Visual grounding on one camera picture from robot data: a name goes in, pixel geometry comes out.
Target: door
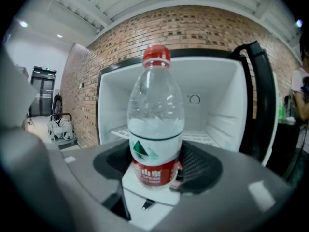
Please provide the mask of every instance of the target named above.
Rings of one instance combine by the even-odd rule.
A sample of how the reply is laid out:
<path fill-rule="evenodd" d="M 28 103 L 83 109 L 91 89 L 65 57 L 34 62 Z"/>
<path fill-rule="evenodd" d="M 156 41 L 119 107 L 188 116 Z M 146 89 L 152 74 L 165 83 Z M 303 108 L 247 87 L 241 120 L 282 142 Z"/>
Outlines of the door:
<path fill-rule="evenodd" d="M 31 83 L 37 94 L 29 109 L 30 117 L 49 116 L 52 114 L 54 80 L 33 77 Z"/>

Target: ceiling light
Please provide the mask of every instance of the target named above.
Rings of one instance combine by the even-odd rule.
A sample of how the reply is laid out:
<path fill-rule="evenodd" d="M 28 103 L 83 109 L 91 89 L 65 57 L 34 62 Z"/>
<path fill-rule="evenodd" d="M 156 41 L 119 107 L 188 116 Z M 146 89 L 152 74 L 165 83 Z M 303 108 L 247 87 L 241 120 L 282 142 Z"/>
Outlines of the ceiling light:
<path fill-rule="evenodd" d="M 20 21 L 19 25 L 21 25 L 22 27 L 26 28 L 28 26 L 28 23 L 25 21 Z"/>
<path fill-rule="evenodd" d="M 296 25 L 300 28 L 303 25 L 303 21 L 302 20 L 296 21 Z"/>

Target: fridge shelf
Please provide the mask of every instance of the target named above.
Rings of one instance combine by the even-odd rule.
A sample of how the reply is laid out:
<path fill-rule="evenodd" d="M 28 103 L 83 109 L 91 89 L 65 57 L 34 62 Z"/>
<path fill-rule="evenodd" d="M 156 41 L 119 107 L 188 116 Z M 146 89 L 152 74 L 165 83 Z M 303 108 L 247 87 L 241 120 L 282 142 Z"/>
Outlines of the fridge shelf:
<path fill-rule="evenodd" d="M 111 130 L 111 133 L 123 139 L 129 139 L 127 126 L 121 126 Z M 211 145 L 220 148 L 219 145 L 205 131 L 183 131 L 183 139 L 201 144 Z"/>

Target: person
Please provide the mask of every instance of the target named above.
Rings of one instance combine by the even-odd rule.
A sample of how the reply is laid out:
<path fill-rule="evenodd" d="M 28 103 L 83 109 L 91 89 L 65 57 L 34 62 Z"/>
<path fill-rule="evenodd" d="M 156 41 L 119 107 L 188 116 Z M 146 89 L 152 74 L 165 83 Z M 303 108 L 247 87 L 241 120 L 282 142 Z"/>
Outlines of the person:
<path fill-rule="evenodd" d="M 309 40 L 306 33 L 302 34 L 299 43 L 303 65 L 299 70 L 293 71 L 291 81 L 291 91 L 294 94 L 298 117 L 302 122 L 296 146 L 300 148 L 300 154 L 288 181 L 294 187 L 298 186 L 309 164 L 309 85 L 306 85 L 309 81 Z"/>

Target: fridge door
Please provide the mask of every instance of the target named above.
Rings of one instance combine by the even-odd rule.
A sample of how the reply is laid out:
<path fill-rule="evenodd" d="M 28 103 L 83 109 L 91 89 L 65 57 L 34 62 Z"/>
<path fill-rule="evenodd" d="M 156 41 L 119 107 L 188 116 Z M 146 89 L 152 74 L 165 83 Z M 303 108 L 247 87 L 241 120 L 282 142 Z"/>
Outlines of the fridge door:
<path fill-rule="evenodd" d="M 248 54 L 255 75 L 256 90 L 257 90 L 257 113 L 256 122 L 253 126 L 252 107 L 253 98 L 250 90 L 252 90 L 251 81 L 247 79 L 248 90 L 248 112 L 247 123 L 243 140 L 239 151 L 251 155 L 253 158 L 262 162 L 265 157 L 269 158 L 271 151 L 273 135 L 276 133 L 275 124 L 277 110 L 277 95 L 276 85 L 269 63 L 267 54 L 257 41 L 251 44 L 238 46 L 231 54 L 231 58 L 239 60 L 243 63 L 246 76 L 249 73 L 249 66 L 244 55 L 240 52 L 245 50 Z"/>

